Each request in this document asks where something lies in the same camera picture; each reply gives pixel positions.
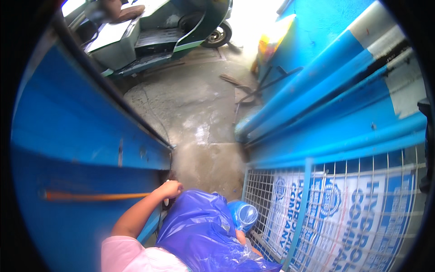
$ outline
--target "pink shirt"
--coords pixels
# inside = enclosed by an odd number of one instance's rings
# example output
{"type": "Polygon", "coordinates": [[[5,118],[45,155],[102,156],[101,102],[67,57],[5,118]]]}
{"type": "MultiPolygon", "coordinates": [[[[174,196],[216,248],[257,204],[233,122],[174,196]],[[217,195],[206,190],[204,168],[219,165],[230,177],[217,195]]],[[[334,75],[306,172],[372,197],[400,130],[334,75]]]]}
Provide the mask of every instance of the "pink shirt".
{"type": "Polygon", "coordinates": [[[128,236],[112,236],[101,245],[102,272],[188,272],[186,265],[163,248],[144,248],[128,236]]]}

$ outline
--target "blue plastic cup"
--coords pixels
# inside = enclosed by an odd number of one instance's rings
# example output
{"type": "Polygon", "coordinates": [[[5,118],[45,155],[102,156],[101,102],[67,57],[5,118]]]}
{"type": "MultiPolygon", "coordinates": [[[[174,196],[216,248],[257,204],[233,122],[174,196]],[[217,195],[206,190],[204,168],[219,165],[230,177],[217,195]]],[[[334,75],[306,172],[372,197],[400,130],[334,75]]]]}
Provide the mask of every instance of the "blue plastic cup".
{"type": "Polygon", "coordinates": [[[229,202],[227,206],[230,209],[236,229],[243,231],[246,234],[257,220],[257,209],[251,204],[240,200],[233,200],[229,202]]]}

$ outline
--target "colorful plastic bag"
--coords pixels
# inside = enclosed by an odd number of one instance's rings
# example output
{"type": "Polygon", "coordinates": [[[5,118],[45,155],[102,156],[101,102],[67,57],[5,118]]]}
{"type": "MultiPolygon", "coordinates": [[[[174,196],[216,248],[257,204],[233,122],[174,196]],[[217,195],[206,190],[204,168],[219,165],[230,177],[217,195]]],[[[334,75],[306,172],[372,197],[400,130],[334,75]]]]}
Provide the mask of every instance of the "colorful plastic bag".
{"type": "Polygon", "coordinates": [[[296,14],[292,14],[272,23],[267,28],[267,32],[261,35],[258,42],[258,60],[261,65],[266,64],[273,57],[295,17],[296,14]]]}
{"type": "Polygon", "coordinates": [[[280,271],[282,265],[241,245],[225,197],[200,190],[180,195],[166,216],[156,246],[168,250],[193,272],[280,271]]]}

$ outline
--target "blue plastic bag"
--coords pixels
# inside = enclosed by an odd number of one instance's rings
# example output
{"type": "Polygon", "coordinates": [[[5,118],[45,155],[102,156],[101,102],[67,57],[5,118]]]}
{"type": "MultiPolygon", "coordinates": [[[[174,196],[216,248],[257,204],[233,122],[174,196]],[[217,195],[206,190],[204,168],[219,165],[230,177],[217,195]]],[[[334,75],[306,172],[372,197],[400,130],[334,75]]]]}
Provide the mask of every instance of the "blue plastic bag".
{"type": "Polygon", "coordinates": [[[227,207],[231,212],[236,229],[243,231],[243,233],[246,234],[257,220],[257,209],[240,200],[230,201],[227,204],[227,207]]]}
{"type": "Polygon", "coordinates": [[[249,242],[241,245],[225,197],[200,190],[185,191],[176,200],[156,246],[177,256],[193,272],[279,272],[282,267],[254,253],[249,242]]]}

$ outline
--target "tricycle wheel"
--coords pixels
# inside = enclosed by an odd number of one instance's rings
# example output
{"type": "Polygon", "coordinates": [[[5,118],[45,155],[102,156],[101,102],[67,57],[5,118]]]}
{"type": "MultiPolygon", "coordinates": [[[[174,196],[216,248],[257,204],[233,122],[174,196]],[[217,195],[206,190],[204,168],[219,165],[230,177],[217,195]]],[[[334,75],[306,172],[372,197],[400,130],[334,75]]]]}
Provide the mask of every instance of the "tricycle wheel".
{"type": "Polygon", "coordinates": [[[224,21],[222,22],[210,36],[201,44],[207,48],[218,48],[230,41],[233,31],[231,27],[224,21]]]}

